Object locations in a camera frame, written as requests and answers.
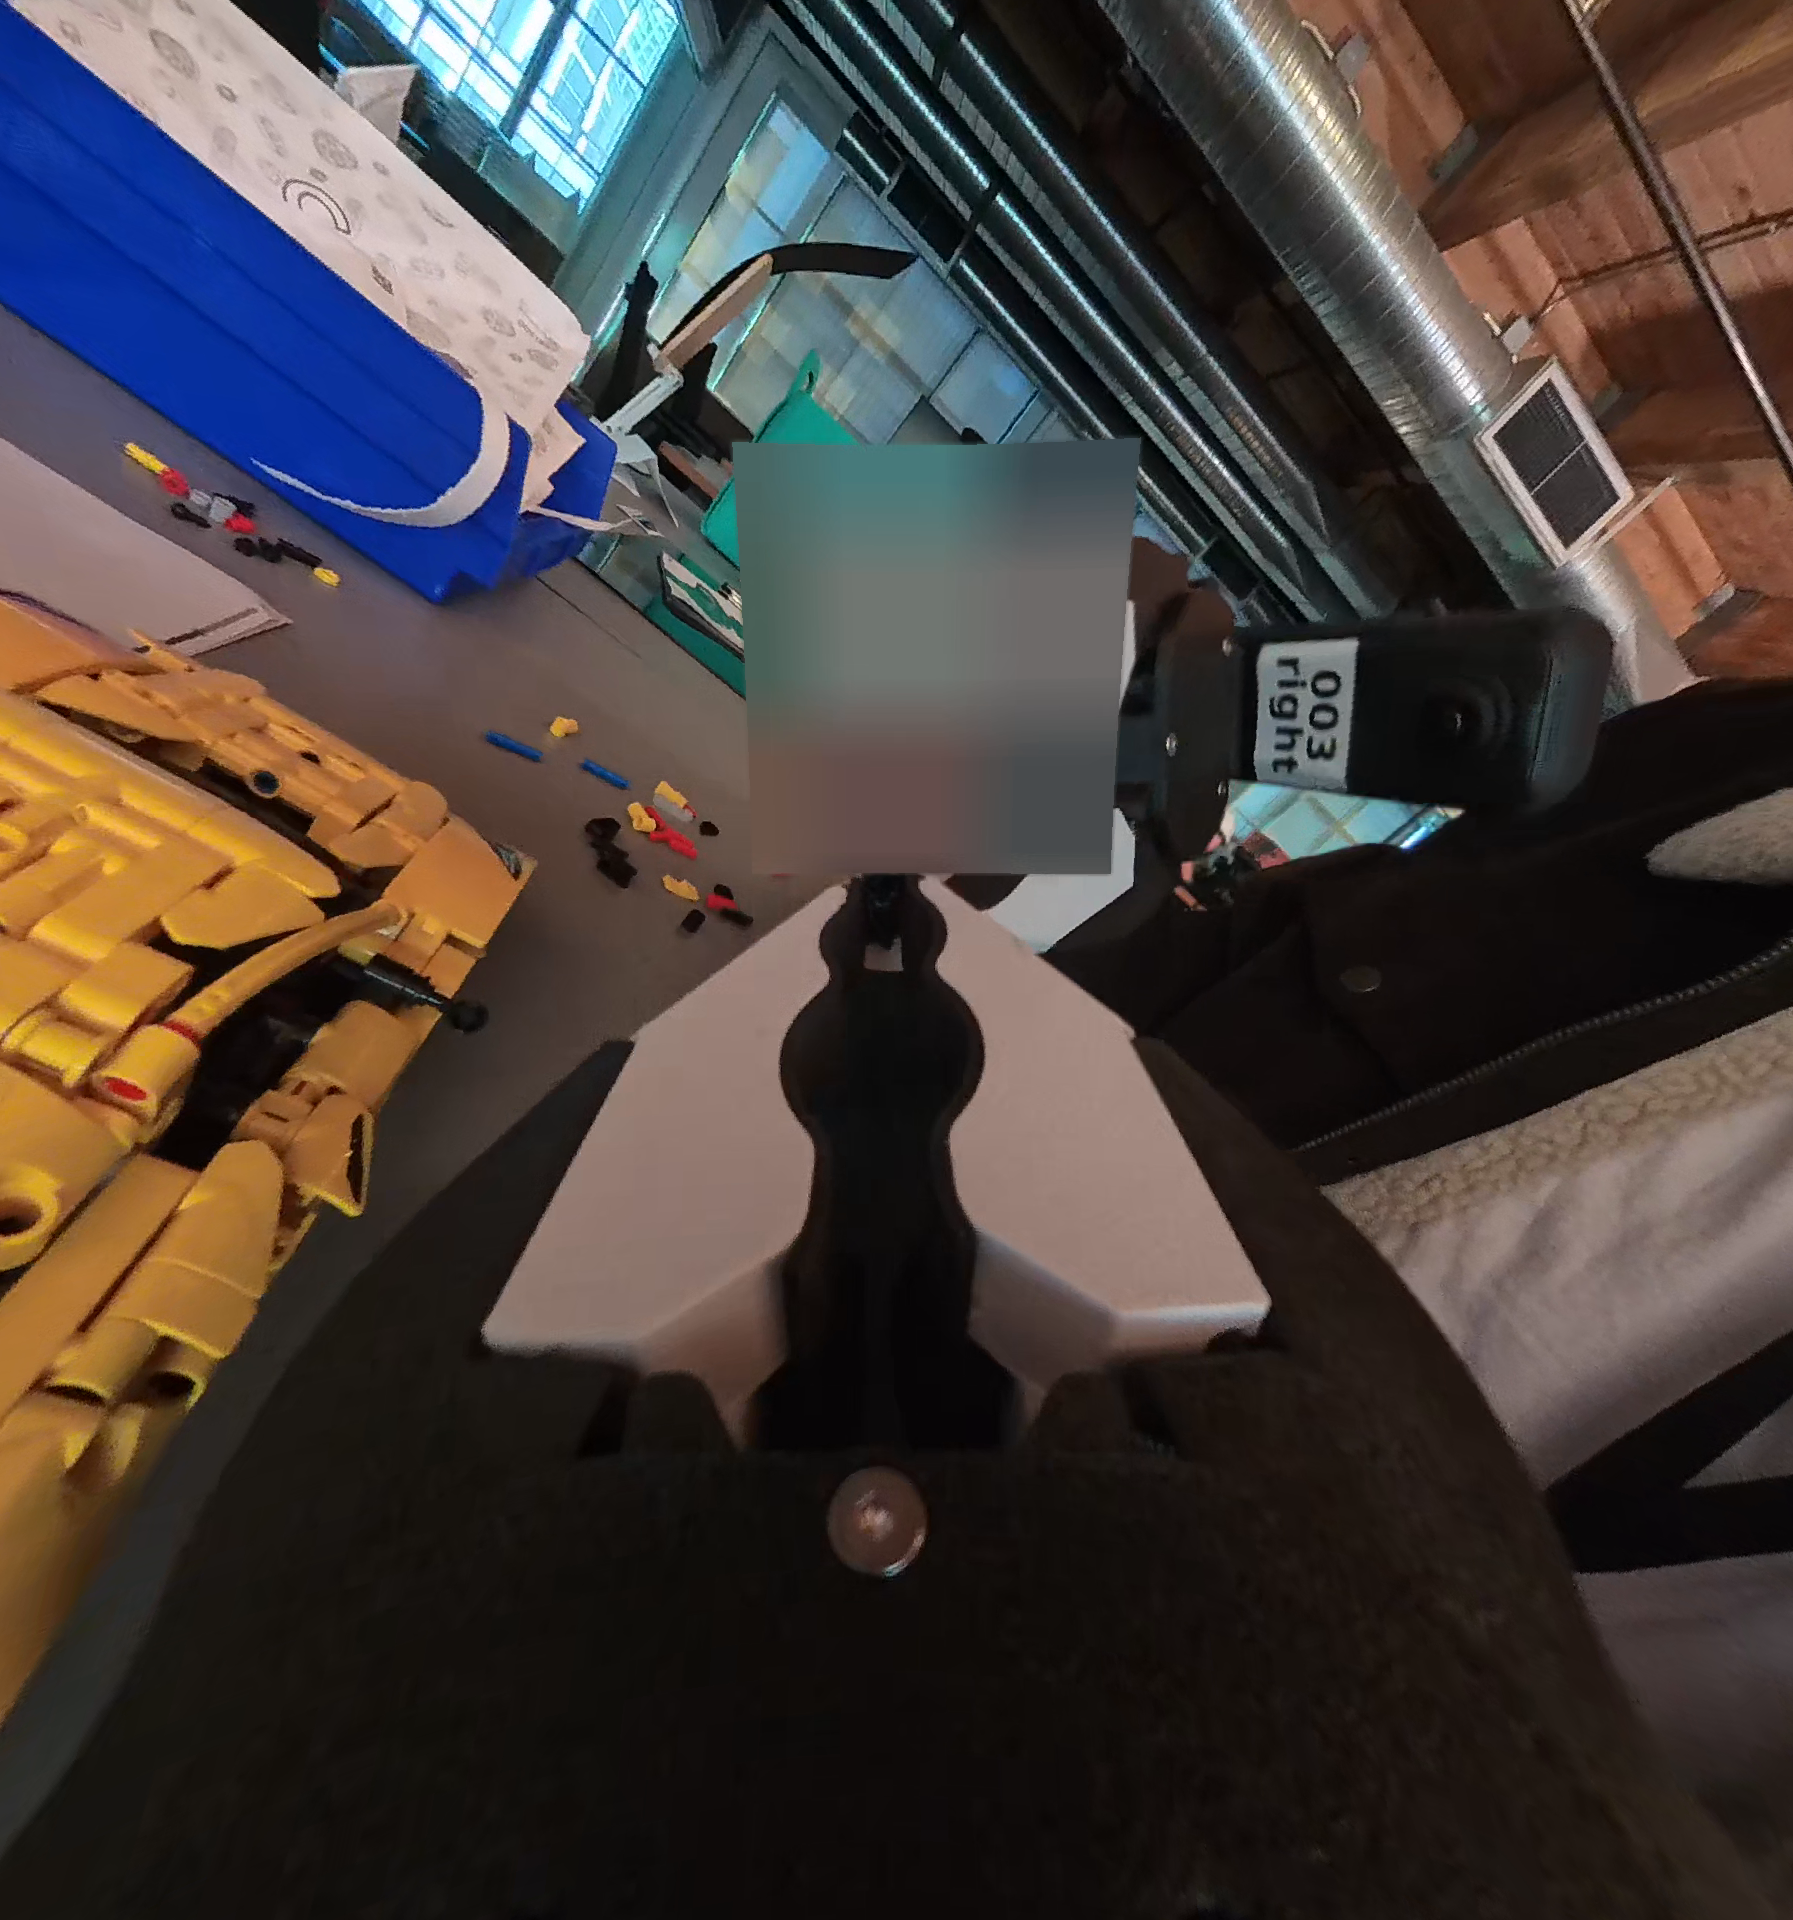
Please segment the ribbed metal pipes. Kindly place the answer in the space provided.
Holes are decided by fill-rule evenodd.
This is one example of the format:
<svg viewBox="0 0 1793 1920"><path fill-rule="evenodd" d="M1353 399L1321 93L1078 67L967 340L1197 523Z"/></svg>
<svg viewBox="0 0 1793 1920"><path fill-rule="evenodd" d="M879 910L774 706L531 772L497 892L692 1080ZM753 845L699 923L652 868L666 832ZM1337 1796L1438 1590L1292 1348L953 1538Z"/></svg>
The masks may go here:
<svg viewBox="0 0 1793 1920"><path fill-rule="evenodd" d="M1313 614L1387 604L1340 493L1245 353L1195 312L1148 242L1128 239L1049 112L1008 88L940 74L880 4L786 4L904 144L970 214L1159 442L1245 557Z"/></svg>

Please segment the paned window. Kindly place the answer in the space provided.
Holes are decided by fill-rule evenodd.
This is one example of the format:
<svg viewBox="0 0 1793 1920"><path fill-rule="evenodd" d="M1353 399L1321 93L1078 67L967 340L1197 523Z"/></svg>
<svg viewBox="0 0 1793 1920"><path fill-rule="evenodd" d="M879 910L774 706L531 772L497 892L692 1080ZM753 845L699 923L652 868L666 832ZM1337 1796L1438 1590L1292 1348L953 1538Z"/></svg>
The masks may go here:
<svg viewBox="0 0 1793 1920"><path fill-rule="evenodd" d="M588 203L684 42L668 2L362 2L480 172Z"/></svg>

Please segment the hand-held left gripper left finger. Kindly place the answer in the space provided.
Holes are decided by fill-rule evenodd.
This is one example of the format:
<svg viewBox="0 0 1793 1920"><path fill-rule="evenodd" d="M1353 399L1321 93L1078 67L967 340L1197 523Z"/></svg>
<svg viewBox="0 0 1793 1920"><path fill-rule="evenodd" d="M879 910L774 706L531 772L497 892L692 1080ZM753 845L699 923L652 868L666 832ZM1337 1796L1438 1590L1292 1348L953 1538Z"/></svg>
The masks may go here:
<svg viewBox="0 0 1793 1920"><path fill-rule="evenodd" d="M489 1351L689 1376L748 1428L786 1356L778 1269L812 1195L780 1054L840 905L818 893L636 1032L481 1323Z"/></svg>

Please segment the scattered coloured brick pieces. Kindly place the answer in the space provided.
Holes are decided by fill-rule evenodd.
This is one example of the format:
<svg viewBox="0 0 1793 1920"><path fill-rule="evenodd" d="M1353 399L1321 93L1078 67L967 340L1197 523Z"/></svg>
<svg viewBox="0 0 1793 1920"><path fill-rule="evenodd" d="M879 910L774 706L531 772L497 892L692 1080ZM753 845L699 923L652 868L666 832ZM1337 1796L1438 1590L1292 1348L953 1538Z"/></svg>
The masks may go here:
<svg viewBox="0 0 1793 1920"><path fill-rule="evenodd" d="M223 535L236 552L262 563L294 566L325 586L339 589L341 574L308 547L259 529L255 503L231 493L215 493L188 482L153 452L125 442L123 458L151 475L168 498L168 514L190 527Z"/></svg>

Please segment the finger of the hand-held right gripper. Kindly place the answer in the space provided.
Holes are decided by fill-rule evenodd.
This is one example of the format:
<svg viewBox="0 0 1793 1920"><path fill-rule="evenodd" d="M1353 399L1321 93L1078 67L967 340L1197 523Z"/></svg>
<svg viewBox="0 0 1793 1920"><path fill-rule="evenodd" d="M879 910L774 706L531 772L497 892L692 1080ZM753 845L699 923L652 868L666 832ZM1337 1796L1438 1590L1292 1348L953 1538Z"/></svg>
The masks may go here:
<svg viewBox="0 0 1793 1920"><path fill-rule="evenodd" d="M1130 892L1130 876L945 876L943 885L971 910L1032 952L1049 952Z"/></svg>

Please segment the loose small brick pieces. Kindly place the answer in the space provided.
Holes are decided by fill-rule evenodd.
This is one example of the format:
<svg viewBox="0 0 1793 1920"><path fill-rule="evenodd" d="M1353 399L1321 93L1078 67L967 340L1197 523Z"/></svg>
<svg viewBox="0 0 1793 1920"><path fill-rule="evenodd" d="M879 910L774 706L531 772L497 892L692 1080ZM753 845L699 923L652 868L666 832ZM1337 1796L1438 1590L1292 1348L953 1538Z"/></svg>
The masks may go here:
<svg viewBox="0 0 1793 1920"><path fill-rule="evenodd" d="M582 751L573 717L553 717L540 740L501 728L484 728L480 740L530 767L564 757L582 781L595 785L608 807L567 827L560 838L604 885L626 893L643 872L656 874L660 890L684 906L679 926L687 938L706 925L753 928L755 915L734 888L699 865L704 847L717 838L717 823L702 817L670 781L637 783L612 762Z"/></svg>

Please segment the ceiling vent grille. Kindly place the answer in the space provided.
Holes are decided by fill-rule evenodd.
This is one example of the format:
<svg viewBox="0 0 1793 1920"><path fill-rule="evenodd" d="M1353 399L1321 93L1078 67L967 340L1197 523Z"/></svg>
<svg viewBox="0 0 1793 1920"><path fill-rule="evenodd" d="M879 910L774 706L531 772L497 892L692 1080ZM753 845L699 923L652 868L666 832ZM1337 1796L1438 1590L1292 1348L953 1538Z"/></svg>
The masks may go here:
<svg viewBox="0 0 1793 1920"><path fill-rule="evenodd" d="M1569 372L1555 359L1520 372L1473 447L1529 539L1560 567L1597 548L1636 493Z"/></svg>

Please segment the open instruction booklet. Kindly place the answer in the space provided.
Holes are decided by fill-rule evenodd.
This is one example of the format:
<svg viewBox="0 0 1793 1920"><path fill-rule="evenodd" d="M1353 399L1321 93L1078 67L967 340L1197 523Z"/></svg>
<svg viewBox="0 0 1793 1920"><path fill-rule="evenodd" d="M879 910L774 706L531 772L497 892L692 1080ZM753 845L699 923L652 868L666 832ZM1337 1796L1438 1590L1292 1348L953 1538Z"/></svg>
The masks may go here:
<svg viewBox="0 0 1793 1920"><path fill-rule="evenodd" d="M290 620L208 560L0 438L0 593L187 656Z"/></svg>

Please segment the blue plastic bin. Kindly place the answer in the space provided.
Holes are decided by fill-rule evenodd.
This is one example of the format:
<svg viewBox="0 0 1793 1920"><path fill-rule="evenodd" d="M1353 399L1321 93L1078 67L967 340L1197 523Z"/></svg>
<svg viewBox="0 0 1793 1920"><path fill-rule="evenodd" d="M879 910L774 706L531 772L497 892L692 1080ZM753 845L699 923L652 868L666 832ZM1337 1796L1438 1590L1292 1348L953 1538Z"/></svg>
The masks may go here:
<svg viewBox="0 0 1793 1920"><path fill-rule="evenodd" d="M523 429L2 2L0 304L432 603L592 539L523 511Z"/></svg>

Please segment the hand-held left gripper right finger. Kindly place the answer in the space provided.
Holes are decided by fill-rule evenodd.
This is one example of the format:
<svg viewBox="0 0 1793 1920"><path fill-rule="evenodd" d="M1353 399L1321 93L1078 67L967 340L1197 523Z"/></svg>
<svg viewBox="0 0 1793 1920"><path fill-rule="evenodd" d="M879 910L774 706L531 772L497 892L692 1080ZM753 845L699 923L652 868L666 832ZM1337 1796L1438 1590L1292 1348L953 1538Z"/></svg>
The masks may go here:
<svg viewBox="0 0 1793 1920"><path fill-rule="evenodd" d="M1258 1281L1123 1021L945 883L937 977L982 1068L946 1132L967 1333L1032 1416L1063 1377L1253 1338Z"/></svg>

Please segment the teal bag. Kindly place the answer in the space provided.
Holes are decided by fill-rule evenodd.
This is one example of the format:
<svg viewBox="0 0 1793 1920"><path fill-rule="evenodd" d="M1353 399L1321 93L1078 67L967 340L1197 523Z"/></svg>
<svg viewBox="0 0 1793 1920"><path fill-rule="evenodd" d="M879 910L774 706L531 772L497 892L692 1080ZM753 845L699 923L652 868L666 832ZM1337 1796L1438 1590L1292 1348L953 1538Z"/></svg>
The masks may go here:
<svg viewBox="0 0 1793 1920"><path fill-rule="evenodd" d="M860 438L813 396L821 366L808 353L791 375L786 392L753 430L750 442L740 445L860 445ZM737 475L717 493L699 522L702 539L728 563L740 563Z"/></svg>

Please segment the silver ventilation duct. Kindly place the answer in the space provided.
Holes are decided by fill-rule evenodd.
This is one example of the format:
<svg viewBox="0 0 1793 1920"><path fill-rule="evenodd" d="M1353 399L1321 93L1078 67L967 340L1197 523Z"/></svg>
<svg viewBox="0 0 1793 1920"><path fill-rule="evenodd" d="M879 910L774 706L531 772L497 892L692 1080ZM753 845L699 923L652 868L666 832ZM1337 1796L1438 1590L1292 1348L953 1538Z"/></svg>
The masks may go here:
<svg viewBox="0 0 1793 1920"><path fill-rule="evenodd" d="M1625 555L1604 542L1549 562L1476 455L1517 363L1292 7L1116 2L1103 12L1510 598L1604 622L1616 709L1688 687L1693 673Z"/></svg>

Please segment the patterned paper bag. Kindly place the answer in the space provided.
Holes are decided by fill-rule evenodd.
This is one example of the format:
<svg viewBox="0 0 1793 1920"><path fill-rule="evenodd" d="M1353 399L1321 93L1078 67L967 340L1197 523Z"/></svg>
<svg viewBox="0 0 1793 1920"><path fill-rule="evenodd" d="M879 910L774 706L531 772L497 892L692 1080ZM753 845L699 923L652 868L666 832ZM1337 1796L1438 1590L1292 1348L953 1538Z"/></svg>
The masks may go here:
<svg viewBox="0 0 1793 1920"><path fill-rule="evenodd" d="M489 420L523 429L527 515L588 535L654 533L624 496L611 517L551 503L580 453L618 452L606 427L570 427L557 409L588 334L343 85L316 79L236 4L16 2L15 12L460 375Z"/></svg>

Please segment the yellow toy brick car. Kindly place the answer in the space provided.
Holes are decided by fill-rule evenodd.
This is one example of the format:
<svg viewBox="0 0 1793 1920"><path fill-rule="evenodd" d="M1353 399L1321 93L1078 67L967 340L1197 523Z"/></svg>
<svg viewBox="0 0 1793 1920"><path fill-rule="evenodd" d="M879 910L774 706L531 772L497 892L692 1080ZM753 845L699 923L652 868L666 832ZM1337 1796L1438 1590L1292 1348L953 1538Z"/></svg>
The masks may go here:
<svg viewBox="0 0 1793 1920"><path fill-rule="evenodd" d="M0 1727L535 863L0 589Z"/></svg>

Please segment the person's fleece-lined jacket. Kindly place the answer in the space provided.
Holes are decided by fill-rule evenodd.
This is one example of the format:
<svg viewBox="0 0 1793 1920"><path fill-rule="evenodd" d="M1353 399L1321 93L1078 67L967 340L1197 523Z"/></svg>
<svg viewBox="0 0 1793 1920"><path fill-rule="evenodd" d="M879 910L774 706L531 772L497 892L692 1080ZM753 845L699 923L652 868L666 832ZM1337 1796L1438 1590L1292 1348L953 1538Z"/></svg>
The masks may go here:
<svg viewBox="0 0 1793 1920"><path fill-rule="evenodd" d="M1049 962L1409 1285L1679 1783L1793 1915L1793 679L1604 724L1581 787Z"/></svg>

